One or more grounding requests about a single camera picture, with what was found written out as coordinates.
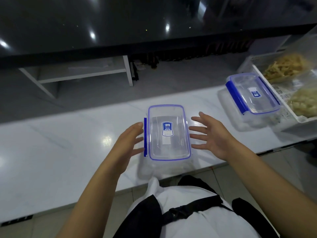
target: hand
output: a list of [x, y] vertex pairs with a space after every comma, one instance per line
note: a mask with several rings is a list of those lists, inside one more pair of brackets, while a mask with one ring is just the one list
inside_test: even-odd
[[135, 123], [127, 128], [117, 139], [113, 148], [107, 155], [105, 162], [118, 174], [122, 174], [130, 161], [131, 156], [144, 151], [144, 148], [133, 149], [134, 145], [141, 142], [144, 138], [139, 137], [144, 132], [143, 123]]
[[192, 117], [192, 120], [204, 124], [207, 127], [190, 126], [189, 130], [201, 132], [205, 135], [190, 134], [193, 139], [207, 141], [205, 144], [192, 144], [192, 148], [206, 149], [216, 157], [227, 161], [229, 151], [239, 142], [230, 134], [226, 127], [213, 117], [199, 112], [200, 117]]

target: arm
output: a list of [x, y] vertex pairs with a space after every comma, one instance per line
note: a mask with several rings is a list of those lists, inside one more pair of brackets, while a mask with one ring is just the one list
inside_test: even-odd
[[207, 149], [232, 166], [274, 227], [285, 237], [317, 237], [317, 204], [307, 198], [254, 152], [238, 142], [224, 125], [199, 113], [192, 120], [207, 127], [189, 127], [204, 135], [190, 134], [206, 144], [192, 148]]
[[114, 192], [120, 175], [126, 170], [131, 156], [144, 148], [133, 149], [143, 140], [143, 123], [136, 123], [123, 132], [89, 181], [69, 219], [57, 238], [102, 237], [105, 232]]

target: blue label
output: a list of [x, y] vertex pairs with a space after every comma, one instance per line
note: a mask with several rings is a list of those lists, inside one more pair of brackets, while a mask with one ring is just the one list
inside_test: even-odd
[[250, 91], [250, 93], [252, 93], [252, 96], [255, 97], [255, 98], [259, 98], [259, 97], [262, 96], [262, 95], [259, 93], [259, 91], [257, 90], [256, 87], [250, 87], [250, 88], [248, 88], [248, 90]]
[[163, 126], [163, 132], [162, 132], [163, 136], [169, 137], [174, 135], [172, 122], [163, 122], [162, 126]]

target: left hand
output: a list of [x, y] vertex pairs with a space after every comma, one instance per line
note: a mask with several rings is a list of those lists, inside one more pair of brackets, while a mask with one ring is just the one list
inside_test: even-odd
[[105, 162], [110, 164], [118, 175], [122, 174], [130, 161], [131, 156], [144, 151], [144, 148], [133, 149], [134, 145], [141, 142], [144, 138], [139, 137], [144, 132], [143, 123], [135, 123], [127, 128], [117, 139], [113, 148], [107, 155]]

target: forearm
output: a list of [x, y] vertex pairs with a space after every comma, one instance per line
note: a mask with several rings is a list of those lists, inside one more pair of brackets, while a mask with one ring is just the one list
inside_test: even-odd
[[286, 237], [316, 237], [317, 205], [240, 143], [228, 163], [275, 228]]
[[57, 237], [102, 237], [119, 176], [105, 159], [89, 181]]

